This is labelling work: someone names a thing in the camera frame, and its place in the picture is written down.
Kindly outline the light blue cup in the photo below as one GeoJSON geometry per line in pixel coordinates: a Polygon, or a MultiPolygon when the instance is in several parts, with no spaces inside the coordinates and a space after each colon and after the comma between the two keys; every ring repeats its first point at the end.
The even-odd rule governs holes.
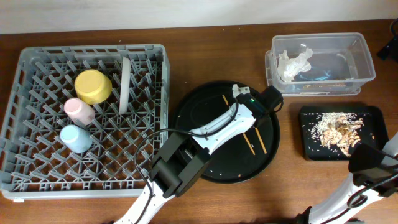
{"type": "Polygon", "coordinates": [[[74,153],[86,152],[93,143],[88,131],[72,124],[62,128],[60,139],[74,153]]]}

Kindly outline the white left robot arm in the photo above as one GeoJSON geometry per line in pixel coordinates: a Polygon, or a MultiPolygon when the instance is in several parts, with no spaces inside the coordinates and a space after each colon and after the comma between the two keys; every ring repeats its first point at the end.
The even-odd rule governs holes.
{"type": "Polygon", "coordinates": [[[260,174],[279,147],[282,105],[273,86],[258,92],[225,81],[194,89],[179,104],[173,127],[164,130],[168,138],[144,176],[144,190],[120,222],[149,223],[198,179],[234,184],[260,174]]]}

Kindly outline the food scraps and rice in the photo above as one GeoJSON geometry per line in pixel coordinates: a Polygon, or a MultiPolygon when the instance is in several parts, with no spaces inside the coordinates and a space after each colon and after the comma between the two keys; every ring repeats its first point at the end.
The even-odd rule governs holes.
{"type": "Polygon", "coordinates": [[[358,131],[364,122],[355,113],[320,113],[311,124],[313,127],[309,131],[312,141],[338,155],[351,157],[349,150],[361,142],[358,131]]]}

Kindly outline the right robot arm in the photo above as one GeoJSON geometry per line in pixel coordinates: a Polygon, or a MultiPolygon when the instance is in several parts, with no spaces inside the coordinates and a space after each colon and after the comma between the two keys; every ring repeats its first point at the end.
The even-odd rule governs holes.
{"type": "Polygon", "coordinates": [[[349,160],[349,176],[322,203],[298,214],[294,223],[346,223],[373,202],[397,192],[397,136],[383,149],[360,144],[349,160]]]}

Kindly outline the wooden chopstick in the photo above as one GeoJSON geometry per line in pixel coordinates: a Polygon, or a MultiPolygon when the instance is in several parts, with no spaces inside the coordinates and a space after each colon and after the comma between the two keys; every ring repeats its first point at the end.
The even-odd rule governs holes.
{"type": "Polygon", "coordinates": [[[261,145],[261,147],[262,147],[262,150],[263,150],[264,154],[267,154],[267,149],[266,149],[266,147],[265,147],[265,145],[264,145],[264,142],[263,142],[263,140],[262,140],[262,137],[261,137],[261,134],[260,134],[258,128],[255,128],[255,131],[256,131],[258,140],[259,140],[259,142],[260,142],[260,145],[261,145]]]}
{"type": "MultiPolygon", "coordinates": [[[[224,99],[224,102],[225,102],[226,105],[228,106],[228,105],[229,105],[229,102],[228,102],[228,100],[226,99],[225,95],[222,95],[222,97],[223,97],[223,99],[224,99]]],[[[252,154],[255,156],[256,153],[254,152],[254,149],[252,148],[252,145],[251,145],[251,143],[249,142],[249,139],[247,138],[246,133],[242,133],[242,135],[243,135],[243,138],[245,139],[245,141],[246,141],[248,147],[250,148],[252,154]]]]}

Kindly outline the gold foil wrapper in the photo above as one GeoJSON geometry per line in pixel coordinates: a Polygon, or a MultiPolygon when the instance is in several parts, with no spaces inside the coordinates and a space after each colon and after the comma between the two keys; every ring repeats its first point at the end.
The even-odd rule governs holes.
{"type": "Polygon", "coordinates": [[[326,84],[308,84],[303,86],[304,89],[320,89],[321,91],[325,91],[326,89],[337,89],[337,88],[346,88],[344,83],[326,83],[326,84]]]}

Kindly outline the yellow bowl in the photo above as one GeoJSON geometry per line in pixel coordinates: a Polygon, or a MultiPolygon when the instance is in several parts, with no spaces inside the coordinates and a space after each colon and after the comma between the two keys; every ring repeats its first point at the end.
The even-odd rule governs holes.
{"type": "Polygon", "coordinates": [[[104,102],[112,92],[111,80],[94,69],[81,72],[75,79],[74,87],[79,99],[89,105],[104,102]]]}

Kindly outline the grey plate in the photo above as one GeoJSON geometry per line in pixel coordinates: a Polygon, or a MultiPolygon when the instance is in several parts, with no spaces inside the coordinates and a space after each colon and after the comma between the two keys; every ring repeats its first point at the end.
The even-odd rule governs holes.
{"type": "Polygon", "coordinates": [[[128,100],[129,100],[130,74],[131,74],[130,60],[124,57],[122,62],[122,72],[121,72],[119,114],[125,114],[127,112],[128,100]]]}

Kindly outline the white napkin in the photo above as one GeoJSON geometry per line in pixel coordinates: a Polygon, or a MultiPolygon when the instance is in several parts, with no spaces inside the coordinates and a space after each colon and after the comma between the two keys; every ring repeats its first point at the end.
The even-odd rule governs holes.
{"type": "Polygon", "coordinates": [[[277,67],[277,72],[280,79],[284,82],[294,81],[294,78],[300,72],[307,72],[311,70],[311,65],[308,61],[313,55],[313,50],[306,48],[304,52],[299,53],[295,58],[289,58],[287,51],[283,51],[279,54],[279,63],[277,67]]]}

